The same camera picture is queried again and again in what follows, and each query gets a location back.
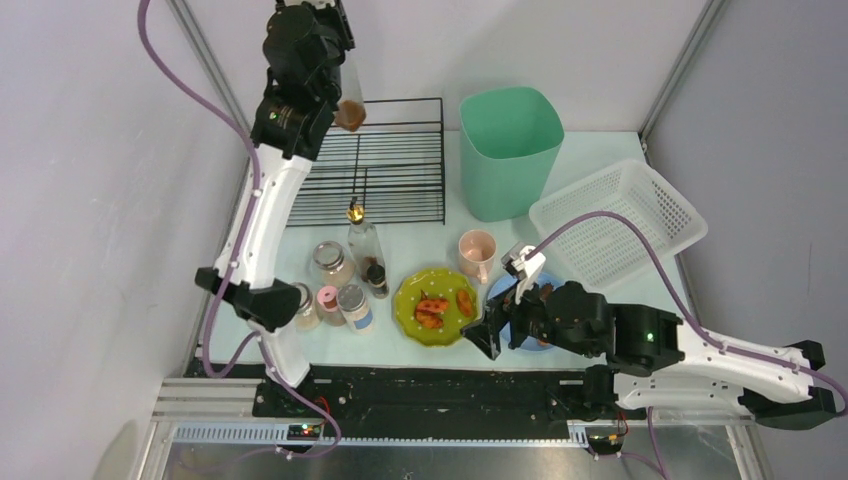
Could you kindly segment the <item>small black cap spice bottle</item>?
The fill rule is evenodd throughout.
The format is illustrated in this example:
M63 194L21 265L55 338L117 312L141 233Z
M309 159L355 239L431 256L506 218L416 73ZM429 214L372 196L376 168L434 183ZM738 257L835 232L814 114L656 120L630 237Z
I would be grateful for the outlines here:
M389 295L386 270L382 265L370 265L366 271L366 280L375 298L383 299Z

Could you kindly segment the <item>tall jar blue label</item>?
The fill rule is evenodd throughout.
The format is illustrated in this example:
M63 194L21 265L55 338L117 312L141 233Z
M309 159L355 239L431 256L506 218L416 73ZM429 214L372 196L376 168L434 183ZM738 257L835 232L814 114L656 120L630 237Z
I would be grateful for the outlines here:
M365 291L358 285L348 284L337 293L338 308L349 328L358 334L367 334L374 327L373 313Z

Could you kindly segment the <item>brown sea cucumber toy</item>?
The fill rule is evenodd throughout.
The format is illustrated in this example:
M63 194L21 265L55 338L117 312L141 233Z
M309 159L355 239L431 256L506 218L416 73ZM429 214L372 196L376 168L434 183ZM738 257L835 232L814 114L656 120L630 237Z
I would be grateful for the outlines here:
M551 283L544 284L539 291L539 298L546 302L549 298L550 294L555 290L555 287Z

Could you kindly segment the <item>pink mug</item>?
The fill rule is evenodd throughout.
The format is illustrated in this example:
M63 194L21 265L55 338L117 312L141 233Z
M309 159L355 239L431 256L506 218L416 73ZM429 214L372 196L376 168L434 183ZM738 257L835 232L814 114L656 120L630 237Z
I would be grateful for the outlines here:
M480 284L489 283L497 253L495 238L485 230L469 230L458 242L459 269Z

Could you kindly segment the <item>brown fried food piece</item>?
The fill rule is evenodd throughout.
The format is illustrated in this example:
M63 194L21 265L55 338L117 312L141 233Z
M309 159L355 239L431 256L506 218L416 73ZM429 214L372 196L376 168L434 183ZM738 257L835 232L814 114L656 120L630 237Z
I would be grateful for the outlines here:
M470 296L470 293L465 289L460 289L457 291L456 295L456 304L460 313L465 318L471 318L474 314L474 302Z

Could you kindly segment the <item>round glass jar silver lid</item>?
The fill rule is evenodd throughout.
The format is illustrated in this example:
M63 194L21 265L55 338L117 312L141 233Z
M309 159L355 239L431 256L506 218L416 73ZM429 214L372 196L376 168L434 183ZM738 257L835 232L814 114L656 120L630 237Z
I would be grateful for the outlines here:
M309 331L320 325L321 319L315 306L312 291L301 282L293 282L292 286L300 292L300 302L294 322L298 331Z

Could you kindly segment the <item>pink lid spice shaker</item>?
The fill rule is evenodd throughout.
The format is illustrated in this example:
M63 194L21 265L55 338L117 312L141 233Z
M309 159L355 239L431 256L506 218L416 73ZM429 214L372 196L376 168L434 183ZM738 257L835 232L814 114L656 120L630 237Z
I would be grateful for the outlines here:
M338 306L337 287L330 285L321 287L315 299L318 304L319 316L325 324L333 327L341 327L346 324L346 320Z

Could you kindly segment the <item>orange chicken wing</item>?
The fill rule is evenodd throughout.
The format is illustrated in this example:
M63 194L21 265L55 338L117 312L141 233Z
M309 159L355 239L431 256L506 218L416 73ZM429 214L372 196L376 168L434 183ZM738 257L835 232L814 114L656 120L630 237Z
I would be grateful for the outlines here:
M426 329L441 329L444 325L444 321L440 315L430 312L416 311L415 319Z
M415 307L415 311L423 311L430 312L433 314L441 315L447 311L450 306L450 302L442 297L439 298L430 298L429 295L422 290L419 302Z

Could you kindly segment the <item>green plastic bin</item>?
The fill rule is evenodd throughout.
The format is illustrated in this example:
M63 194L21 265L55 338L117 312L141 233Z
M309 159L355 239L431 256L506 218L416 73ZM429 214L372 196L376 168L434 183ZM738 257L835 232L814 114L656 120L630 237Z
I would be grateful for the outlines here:
M460 181L482 222L523 216L540 199L564 141L547 97L528 86L466 97L459 106Z

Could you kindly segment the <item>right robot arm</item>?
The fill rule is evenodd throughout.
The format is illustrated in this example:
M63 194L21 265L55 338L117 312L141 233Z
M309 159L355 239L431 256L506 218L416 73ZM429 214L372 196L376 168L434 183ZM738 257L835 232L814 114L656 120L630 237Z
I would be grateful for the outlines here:
M527 338L604 362L585 369L576 387L553 399L572 417L595 420L619 411L669 409L750 415L779 430L810 430L838 417L833 391L816 385L820 344L756 347L752 357L729 341L710 344L671 312L610 303L568 281L553 288L515 286L487 300L481 319L461 330L490 359Z

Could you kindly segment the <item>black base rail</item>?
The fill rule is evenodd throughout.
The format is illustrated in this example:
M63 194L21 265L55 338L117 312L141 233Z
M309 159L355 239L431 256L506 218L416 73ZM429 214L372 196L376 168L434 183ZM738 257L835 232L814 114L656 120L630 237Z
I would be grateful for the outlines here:
M570 421L643 418L622 410L604 366L584 372L314 366L297 392L347 439L555 440Z

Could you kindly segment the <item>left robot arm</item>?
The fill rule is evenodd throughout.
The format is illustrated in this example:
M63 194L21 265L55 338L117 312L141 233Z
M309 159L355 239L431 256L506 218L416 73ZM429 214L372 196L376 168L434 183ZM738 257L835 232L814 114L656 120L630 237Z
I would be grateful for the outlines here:
M205 324L222 303L257 334L269 376L297 387L310 364L297 339L300 290L275 276L274 264L296 196L335 121L341 73L354 36L340 1L279 1L262 51L266 84L245 144L250 171L236 223L195 283L212 294Z

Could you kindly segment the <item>white plastic basket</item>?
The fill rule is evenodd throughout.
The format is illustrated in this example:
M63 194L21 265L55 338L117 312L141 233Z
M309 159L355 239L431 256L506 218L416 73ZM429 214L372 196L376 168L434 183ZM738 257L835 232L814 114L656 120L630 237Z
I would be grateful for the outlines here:
M635 159L621 160L544 198L529 209L542 239L592 212L610 212L632 223L660 260L704 238L708 224L694 205L659 172ZM584 220L557 236L543 254L557 259L592 290L606 290L653 266L641 241L621 221Z

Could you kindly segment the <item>oil bottle gold spout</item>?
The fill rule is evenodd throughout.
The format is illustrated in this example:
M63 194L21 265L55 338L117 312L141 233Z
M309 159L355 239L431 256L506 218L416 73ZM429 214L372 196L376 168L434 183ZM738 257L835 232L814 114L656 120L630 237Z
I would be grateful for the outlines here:
M365 217L365 209L357 196L353 196L346 211L350 223L347 243L362 281L368 279L367 272L372 265L385 267L385 260L374 224Z
M357 60L356 50L347 51L345 61L339 69L341 95L337 102L334 123L348 132L359 130L367 117Z

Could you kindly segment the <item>green dotted plate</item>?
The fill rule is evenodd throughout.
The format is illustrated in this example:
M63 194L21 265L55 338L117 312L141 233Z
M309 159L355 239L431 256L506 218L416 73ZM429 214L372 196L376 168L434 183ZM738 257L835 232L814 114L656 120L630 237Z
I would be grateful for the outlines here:
M478 295L469 279L449 268L425 268L402 281L392 313L401 331L425 347L448 347L478 318Z

